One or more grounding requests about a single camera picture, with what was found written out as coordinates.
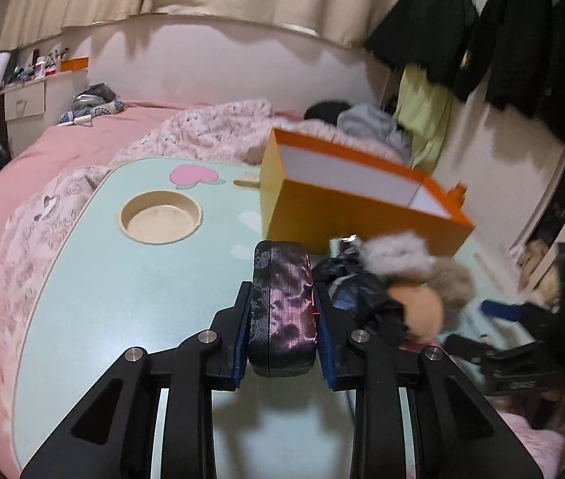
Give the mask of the black clothing on bed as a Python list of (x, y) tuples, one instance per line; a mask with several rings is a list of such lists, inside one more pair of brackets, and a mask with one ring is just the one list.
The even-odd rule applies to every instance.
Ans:
[(305, 120), (320, 120), (329, 125), (336, 125), (337, 119), (352, 105), (346, 101), (322, 101), (308, 107), (304, 113)]

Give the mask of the black satin frilly cloth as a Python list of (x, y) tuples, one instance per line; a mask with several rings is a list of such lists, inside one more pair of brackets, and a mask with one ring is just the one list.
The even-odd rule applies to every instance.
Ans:
[(363, 268), (357, 254), (328, 257), (311, 273), (315, 282), (327, 287), (333, 306), (354, 318), (357, 329), (380, 336), (390, 347), (404, 343), (408, 334), (404, 305), (389, 296), (384, 280)]

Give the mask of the tan plush bear toy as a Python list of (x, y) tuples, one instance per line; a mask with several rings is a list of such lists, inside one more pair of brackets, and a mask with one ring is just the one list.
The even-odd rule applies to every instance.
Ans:
[(475, 297), (475, 285), (468, 267), (441, 257), (432, 265), (427, 281), (397, 282), (387, 288), (387, 294), (404, 307), (407, 340), (424, 345), (457, 328), (462, 311)]

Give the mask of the white fluffy pouch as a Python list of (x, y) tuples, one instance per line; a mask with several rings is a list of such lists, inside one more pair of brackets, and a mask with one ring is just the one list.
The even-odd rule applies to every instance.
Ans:
[(423, 282), (436, 261), (427, 242), (414, 232), (400, 232), (365, 241), (359, 249), (363, 268), (389, 280)]

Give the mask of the white drawer cabinet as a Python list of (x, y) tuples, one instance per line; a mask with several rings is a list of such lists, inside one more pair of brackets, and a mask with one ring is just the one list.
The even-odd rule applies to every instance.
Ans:
[(72, 106), (74, 96), (87, 88), (87, 69), (16, 84), (7, 89), (4, 111), (10, 152), (17, 157)]

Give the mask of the dark purple brocade pouch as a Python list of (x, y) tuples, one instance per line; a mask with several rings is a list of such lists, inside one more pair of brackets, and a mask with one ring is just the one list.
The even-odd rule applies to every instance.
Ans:
[(317, 350), (308, 253), (295, 242), (259, 242), (252, 284), (248, 358), (254, 372), (264, 377), (307, 373)]

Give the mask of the grey clothes pile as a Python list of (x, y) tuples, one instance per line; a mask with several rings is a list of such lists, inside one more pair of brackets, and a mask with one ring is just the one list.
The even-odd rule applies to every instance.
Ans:
[(411, 135), (378, 106), (362, 103), (337, 117), (337, 128), (356, 139), (371, 139), (389, 145), (402, 162), (411, 160)]

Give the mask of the yellow-green hanging garment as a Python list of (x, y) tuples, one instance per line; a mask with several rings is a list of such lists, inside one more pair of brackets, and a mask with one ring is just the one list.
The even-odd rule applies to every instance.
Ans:
[(394, 118), (411, 135), (412, 168), (434, 172), (458, 102), (453, 91), (431, 83), (420, 66), (404, 68)]

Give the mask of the orange water bottle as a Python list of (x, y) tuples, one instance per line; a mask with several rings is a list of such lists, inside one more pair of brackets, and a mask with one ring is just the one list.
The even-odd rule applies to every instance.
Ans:
[(467, 190), (468, 188), (465, 185), (458, 183), (456, 186), (451, 188), (449, 192), (447, 192), (447, 197), (458, 209), (461, 209), (465, 203)]

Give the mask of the mint cartoon lap table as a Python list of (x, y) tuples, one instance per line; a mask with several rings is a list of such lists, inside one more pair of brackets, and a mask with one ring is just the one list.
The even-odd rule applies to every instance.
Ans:
[[(189, 191), (202, 224), (188, 238), (144, 244), (122, 231), (124, 204), (171, 185), (173, 159), (112, 171), (83, 209), (46, 279), (22, 350), (14, 437), (20, 462), (115, 359), (156, 352), (208, 329), (253, 273), (261, 238), (258, 194), (235, 185), (239, 169)], [(216, 470), (222, 478), (345, 478), (351, 468), (353, 395), (331, 392), (319, 370), (298, 377), (248, 374), (213, 403)]]

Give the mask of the black hanging jacket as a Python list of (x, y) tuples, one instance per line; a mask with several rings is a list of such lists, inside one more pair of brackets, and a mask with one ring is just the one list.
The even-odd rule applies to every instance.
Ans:
[(541, 120), (565, 141), (565, 0), (487, 0), (473, 67), (486, 102)]
[(363, 47), (390, 68), (419, 66), (428, 81), (464, 102), (468, 47), (479, 19), (473, 0), (398, 0)]

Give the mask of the striped folded clothes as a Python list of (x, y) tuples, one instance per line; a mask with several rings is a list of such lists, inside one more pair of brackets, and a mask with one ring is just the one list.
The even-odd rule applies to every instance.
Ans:
[(71, 108), (63, 114), (58, 124), (91, 125), (94, 118), (116, 115), (125, 109), (125, 102), (105, 83), (90, 85), (89, 88), (74, 96)]

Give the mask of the pink floral quilt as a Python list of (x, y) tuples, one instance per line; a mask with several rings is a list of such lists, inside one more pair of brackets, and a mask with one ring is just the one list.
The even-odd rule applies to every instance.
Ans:
[(107, 166), (79, 166), (58, 174), (7, 221), (0, 244), (1, 400), (12, 410), (18, 362), (34, 303), (59, 250), (89, 198), (112, 169), (150, 157), (257, 166), (269, 130), (283, 128), (337, 143), (344, 133), (319, 119), (274, 115), (269, 102), (242, 101), (186, 109), (161, 123)]

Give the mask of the orange cardboard box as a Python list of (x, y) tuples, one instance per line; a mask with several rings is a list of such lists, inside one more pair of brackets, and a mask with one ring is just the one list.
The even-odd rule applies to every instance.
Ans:
[(263, 238), (322, 253), (332, 238), (414, 232), (434, 255), (475, 225), (426, 173), (299, 132), (270, 131), (260, 169)]

